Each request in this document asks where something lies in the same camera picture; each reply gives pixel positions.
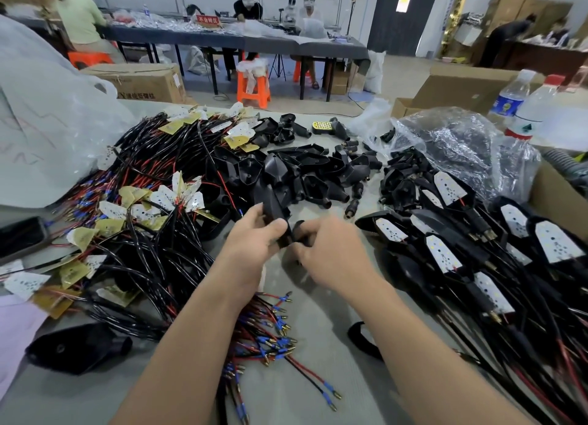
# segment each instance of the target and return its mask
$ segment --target clear plastic bag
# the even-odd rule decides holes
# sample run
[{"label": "clear plastic bag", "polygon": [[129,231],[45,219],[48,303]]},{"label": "clear plastic bag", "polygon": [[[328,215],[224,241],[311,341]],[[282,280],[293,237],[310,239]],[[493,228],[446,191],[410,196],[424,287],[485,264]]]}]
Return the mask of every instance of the clear plastic bag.
[{"label": "clear plastic bag", "polygon": [[480,114],[440,107],[393,120],[389,152],[415,146],[431,165],[459,178],[484,200],[529,199],[541,154],[528,142],[505,136]]}]

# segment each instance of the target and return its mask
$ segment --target desk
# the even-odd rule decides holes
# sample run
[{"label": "desk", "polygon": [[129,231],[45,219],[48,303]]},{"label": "desk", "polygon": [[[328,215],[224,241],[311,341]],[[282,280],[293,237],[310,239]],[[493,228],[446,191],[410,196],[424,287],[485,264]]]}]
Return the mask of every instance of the desk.
[{"label": "desk", "polygon": [[[123,100],[138,117],[154,115],[168,103],[151,103]],[[280,114],[260,111],[262,117],[279,117]],[[310,127],[314,121],[327,121],[328,116],[298,116],[297,122]],[[316,142],[333,149],[341,141],[331,136],[313,136],[297,139],[293,145]],[[379,209],[379,183],[377,173],[366,183],[357,217]],[[329,213],[343,216],[345,205],[335,202]],[[290,206],[293,225],[299,219],[311,219],[327,211],[308,202]],[[24,210],[2,207],[0,220],[27,214]],[[218,239],[207,244],[212,256],[222,245]],[[362,235],[368,255],[375,263],[374,247]],[[291,336],[298,339],[295,357],[308,368],[317,371],[341,392],[334,413],[322,396],[286,362],[276,362],[269,368],[261,364],[247,364],[242,376],[242,392],[252,424],[280,425],[409,425],[412,421],[399,403],[383,363],[358,351],[347,338],[347,330],[358,321],[358,315],[342,299],[328,290],[317,287],[309,277],[287,275],[279,257],[267,264],[265,290],[284,294],[292,290],[293,303],[288,303],[288,323]],[[403,292],[407,304],[437,332],[448,344],[455,347],[451,338],[437,323],[426,316]],[[48,321],[40,333],[89,322],[88,317],[76,314]],[[143,371],[155,348],[154,343],[136,340],[128,357],[83,376],[55,373],[23,362],[15,381],[0,403],[0,423],[3,425],[105,425]],[[227,403],[229,424],[239,420]]]},{"label": "desk", "polygon": [[563,75],[567,85],[588,60],[588,52],[538,46],[519,41],[505,41],[496,57],[495,67],[499,69],[531,69],[547,76]]},{"label": "desk", "polygon": [[[158,28],[129,28],[113,24],[99,28],[100,33],[111,41],[134,43],[149,46],[150,44],[174,44],[176,52],[179,44],[187,46],[228,47],[246,52],[273,53],[282,55],[299,55],[305,57],[324,58],[326,62],[334,62],[337,58],[349,58],[363,69],[369,67],[368,49],[354,38],[348,44],[305,43],[298,44],[292,39],[273,37],[249,37],[212,32],[172,32]],[[207,52],[210,72],[215,95],[218,95],[217,75],[212,64],[212,52]],[[300,99],[304,100],[304,75],[301,74]],[[327,90],[326,101],[330,101],[330,90]]]}]

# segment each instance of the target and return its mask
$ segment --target plastic stool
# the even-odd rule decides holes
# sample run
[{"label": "plastic stool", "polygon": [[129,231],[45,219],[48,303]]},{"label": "plastic stool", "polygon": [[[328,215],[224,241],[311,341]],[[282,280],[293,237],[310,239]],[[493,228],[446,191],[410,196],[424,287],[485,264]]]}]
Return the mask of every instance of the plastic stool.
[{"label": "plastic stool", "polygon": [[243,72],[237,72],[237,101],[243,103],[243,100],[257,100],[260,108],[267,109],[268,102],[272,101],[272,96],[269,93],[268,78],[257,77],[256,81],[257,84],[253,94],[247,94],[247,79]]},{"label": "plastic stool", "polygon": [[[301,68],[300,62],[297,61],[296,62],[296,67],[294,68],[294,77],[292,79],[292,81],[294,81],[294,83],[298,83],[298,81],[300,81],[300,68]],[[310,70],[307,70],[306,71],[306,76],[307,77],[310,77],[311,76],[311,71]]]},{"label": "plastic stool", "polygon": [[70,63],[78,70],[102,63],[114,63],[110,55],[104,52],[68,52],[68,57]]}]

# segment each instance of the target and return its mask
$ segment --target smartphone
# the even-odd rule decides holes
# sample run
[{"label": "smartphone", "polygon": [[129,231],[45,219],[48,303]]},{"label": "smartphone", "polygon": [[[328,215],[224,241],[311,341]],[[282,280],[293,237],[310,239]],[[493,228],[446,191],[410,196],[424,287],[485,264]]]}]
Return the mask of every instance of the smartphone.
[{"label": "smartphone", "polygon": [[0,228],[0,265],[33,253],[50,241],[45,221],[31,217]]}]

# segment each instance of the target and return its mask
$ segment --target bottle cap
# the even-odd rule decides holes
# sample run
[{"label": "bottle cap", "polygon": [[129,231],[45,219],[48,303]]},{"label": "bottle cap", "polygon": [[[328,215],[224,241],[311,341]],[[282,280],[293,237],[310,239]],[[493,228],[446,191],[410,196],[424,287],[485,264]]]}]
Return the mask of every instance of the bottle cap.
[{"label": "bottle cap", "polygon": [[548,77],[545,79],[544,85],[560,86],[565,79],[566,78],[563,75],[548,75]]},{"label": "bottle cap", "polygon": [[537,72],[530,70],[530,69],[523,69],[518,73],[518,79],[525,81],[526,83],[530,82],[531,80],[533,80],[533,77],[535,76]]}]

